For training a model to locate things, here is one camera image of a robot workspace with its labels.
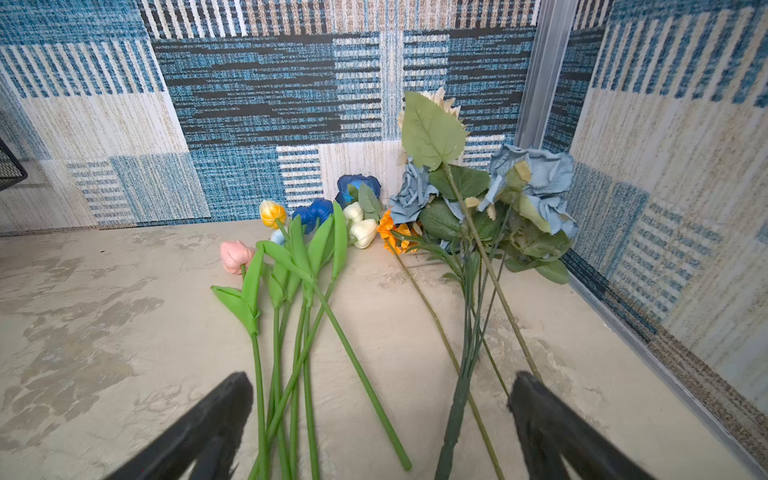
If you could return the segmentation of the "cream artificial sunflower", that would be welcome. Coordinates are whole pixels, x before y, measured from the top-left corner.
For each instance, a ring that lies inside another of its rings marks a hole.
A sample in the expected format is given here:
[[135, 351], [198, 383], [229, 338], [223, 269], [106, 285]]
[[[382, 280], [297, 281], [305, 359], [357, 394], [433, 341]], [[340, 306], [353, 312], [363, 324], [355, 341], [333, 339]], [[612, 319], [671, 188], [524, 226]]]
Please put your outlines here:
[[445, 108], [421, 93], [406, 91], [402, 142], [406, 153], [417, 167], [430, 171], [440, 167], [459, 203], [468, 229], [488, 272], [493, 269], [486, 247], [451, 170], [466, 147], [468, 132], [461, 121]]

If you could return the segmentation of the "orange artificial flower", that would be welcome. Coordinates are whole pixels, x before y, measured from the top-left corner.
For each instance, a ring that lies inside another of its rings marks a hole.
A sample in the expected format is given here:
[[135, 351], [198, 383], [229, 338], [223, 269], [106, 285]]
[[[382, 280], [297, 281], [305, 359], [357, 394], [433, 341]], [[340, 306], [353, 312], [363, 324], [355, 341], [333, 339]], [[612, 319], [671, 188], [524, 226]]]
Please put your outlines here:
[[432, 315], [438, 333], [449, 353], [449, 357], [457, 373], [457, 381], [453, 391], [452, 404], [449, 410], [447, 425], [443, 436], [435, 477], [448, 479], [451, 476], [454, 463], [455, 449], [459, 443], [465, 411], [470, 410], [479, 429], [486, 452], [489, 455], [493, 472], [498, 479], [504, 477], [498, 455], [482, 419], [479, 407], [471, 393], [471, 383], [475, 368], [479, 362], [481, 350], [487, 347], [485, 333], [489, 322], [489, 313], [483, 313], [485, 290], [491, 269], [485, 265], [483, 258], [487, 255], [485, 245], [473, 238], [470, 228], [462, 225], [450, 241], [434, 242], [429, 236], [420, 235], [412, 226], [397, 226], [390, 214], [382, 218], [379, 226], [380, 234], [386, 247], [395, 255], [400, 256], [417, 250], [426, 252], [434, 260], [448, 267], [445, 277], [455, 281], [461, 288], [464, 301], [462, 348], [461, 354], [456, 355], [447, 339], [447, 334], [439, 320], [435, 308], [426, 299], [424, 293], [419, 296]]

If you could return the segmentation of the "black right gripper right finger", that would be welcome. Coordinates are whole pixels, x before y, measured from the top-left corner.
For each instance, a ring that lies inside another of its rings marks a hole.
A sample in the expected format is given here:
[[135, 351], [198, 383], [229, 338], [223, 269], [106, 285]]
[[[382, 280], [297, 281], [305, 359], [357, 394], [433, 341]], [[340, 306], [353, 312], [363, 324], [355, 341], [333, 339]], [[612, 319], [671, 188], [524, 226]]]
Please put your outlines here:
[[519, 371], [507, 402], [531, 479], [649, 479], [532, 373]]

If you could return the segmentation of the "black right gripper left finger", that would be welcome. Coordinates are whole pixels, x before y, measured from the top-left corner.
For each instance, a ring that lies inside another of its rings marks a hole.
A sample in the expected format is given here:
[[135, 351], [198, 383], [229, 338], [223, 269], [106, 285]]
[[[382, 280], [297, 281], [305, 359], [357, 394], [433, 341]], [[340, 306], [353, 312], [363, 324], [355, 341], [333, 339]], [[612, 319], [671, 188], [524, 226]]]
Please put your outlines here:
[[226, 377], [109, 479], [230, 479], [253, 405], [244, 372]]

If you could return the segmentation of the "pink artificial tulip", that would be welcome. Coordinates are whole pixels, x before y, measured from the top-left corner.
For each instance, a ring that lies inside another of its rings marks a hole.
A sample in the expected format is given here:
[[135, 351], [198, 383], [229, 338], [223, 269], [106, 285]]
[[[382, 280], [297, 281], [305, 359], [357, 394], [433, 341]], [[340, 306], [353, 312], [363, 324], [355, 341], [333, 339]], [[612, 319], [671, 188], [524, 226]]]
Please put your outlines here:
[[258, 428], [258, 457], [249, 479], [267, 479], [269, 474], [269, 449], [266, 435], [264, 385], [259, 348], [258, 307], [259, 282], [264, 265], [264, 251], [253, 249], [241, 241], [226, 241], [219, 249], [221, 262], [231, 274], [241, 274], [242, 288], [212, 286], [216, 298], [240, 321], [249, 335], [254, 362], [256, 417]]

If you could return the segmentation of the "dusty blue rose bunch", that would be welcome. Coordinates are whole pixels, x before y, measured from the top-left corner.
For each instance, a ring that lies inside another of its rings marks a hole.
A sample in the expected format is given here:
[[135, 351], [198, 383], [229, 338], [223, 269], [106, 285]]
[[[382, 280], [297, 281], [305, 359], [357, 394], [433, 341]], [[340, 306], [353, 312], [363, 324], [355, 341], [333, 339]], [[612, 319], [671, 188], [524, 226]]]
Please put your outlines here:
[[[500, 295], [495, 285], [502, 268], [534, 270], [548, 280], [569, 280], [561, 258], [578, 233], [564, 197], [573, 184], [575, 165], [566, 153], [502, 146], [487, 170], [451, 165], [453, 176], [469, 206], [489, 258], [499, 259], [485, 290], [483, 313]], [[450, 241], [462, 225], [468, 227], [444, 171], [430, 171], [408, 162], [389, 214], [397, 226], [412, 226], [434, 242]]]

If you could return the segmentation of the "dark blue artificial tulip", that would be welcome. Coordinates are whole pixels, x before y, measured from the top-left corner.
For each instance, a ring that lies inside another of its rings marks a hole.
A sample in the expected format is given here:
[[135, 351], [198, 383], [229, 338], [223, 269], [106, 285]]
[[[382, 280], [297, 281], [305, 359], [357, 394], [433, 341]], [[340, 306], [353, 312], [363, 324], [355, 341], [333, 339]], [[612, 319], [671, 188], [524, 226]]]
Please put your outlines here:
[[[330, 227], [323, 230], [323, 224], [332, 215], [332, 205], [325, 199], [315, 199], [309, 206], [299, 207], [294, 214], [292, 224], [300, 226], [298, 234], [292, 234], [292, 250], [294, 260], [303, 270], [317, 276], [323, 265], [326, 244], [330, 235]], [[301, 281], [302, 304], [299, 314], [299, 325], [296, 330], [294, 370], [300, 374], [303, 394], [307, 444], [311, 478], [320, 478], [319, 454], [316, 435], [315, 414], [313, 408], [311, 372], [309, 356], [300, 361], [301, 353], [307, 348], [312, 321], [314, 290]]]

